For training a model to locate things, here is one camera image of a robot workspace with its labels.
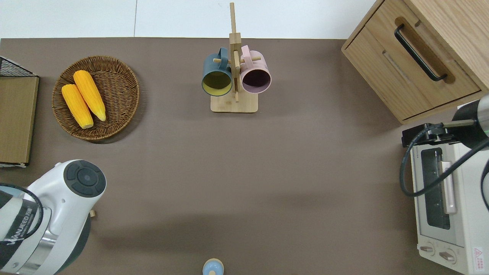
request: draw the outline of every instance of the mug rack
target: mug rack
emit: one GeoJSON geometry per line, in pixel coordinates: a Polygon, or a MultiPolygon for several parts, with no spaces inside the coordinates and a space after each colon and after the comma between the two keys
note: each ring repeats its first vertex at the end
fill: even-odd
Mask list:
{"type": "Polygon", "coordinates": [[[211,110],[215,113],[255,113],[258,111],[258,94],[249,93],[243,90],[240,78],[241,63],[243,54],[241,50],[241,33],[236,32],[236,17],[234,13],[234,3],[230,3],[231,10],[231,33],[229,34],[229,50],[232,76],[232,89],[222,96],[211,96],[211,110]]]}

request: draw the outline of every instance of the brown table surface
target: brown table surface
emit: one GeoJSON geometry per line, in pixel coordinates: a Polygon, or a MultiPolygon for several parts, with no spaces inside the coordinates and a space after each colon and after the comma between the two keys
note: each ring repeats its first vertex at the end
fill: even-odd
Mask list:
{"type": "Polygon", "coordinates": [[[456,274],[418,255],[413,199],[398,184],[401,126],[340,51],[344,40],[243,39],[272,85],[255,114],[217,114],[200,86],[228,39],[2,39],[41,79],[27,186],[57,162],[107,177],[85,250],[62,274],[456,274]],[[138,111],[105,144],[70,136],[51,110],[69,65],[109,55],[141,83],[138,111]]]}

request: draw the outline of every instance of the white wall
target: white wall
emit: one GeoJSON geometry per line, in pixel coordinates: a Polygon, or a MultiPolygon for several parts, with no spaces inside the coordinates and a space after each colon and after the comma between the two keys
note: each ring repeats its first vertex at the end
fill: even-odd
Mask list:
{"type": "MultiPolygon", "coordinates": [[[[224,37],[226,0],[0,0],[0,38],[224,37]]],[[[375,0],[234,0],[243,38],[345,39],[375,0]]]]}

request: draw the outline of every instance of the mug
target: mug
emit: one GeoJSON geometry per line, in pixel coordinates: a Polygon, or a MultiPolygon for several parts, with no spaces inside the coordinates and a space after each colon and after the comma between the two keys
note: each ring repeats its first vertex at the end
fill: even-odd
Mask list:
{"type": "Polygon", "coordinates": [[[250,93],[265,92],[271,84],[271,76],[268,71],[265,58],[260,52],[249,50],[248,45],[241,47],[244,64],[241,64],[241,84],[245,91],[250,93]],[[253,57],[260,57],[260,60],[252,61],[253,57]]]}
{"type": "Polygon", "coordinates": [[[228,64],[227,49],[221,47],[219,53],[210,54],[204,61],[202,88],[212,96],[227,94],[232,87],[231,66],[228,64]]]}

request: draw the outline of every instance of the wooden cabinet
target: wooden cabinet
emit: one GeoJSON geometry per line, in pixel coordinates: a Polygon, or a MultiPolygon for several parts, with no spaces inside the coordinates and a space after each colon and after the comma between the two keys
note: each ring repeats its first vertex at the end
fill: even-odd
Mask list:
{"type": "Polygon", "coordinates": [[[378,0],[342,51],[412,122],[489,92],[489,1],[378,0]]]}

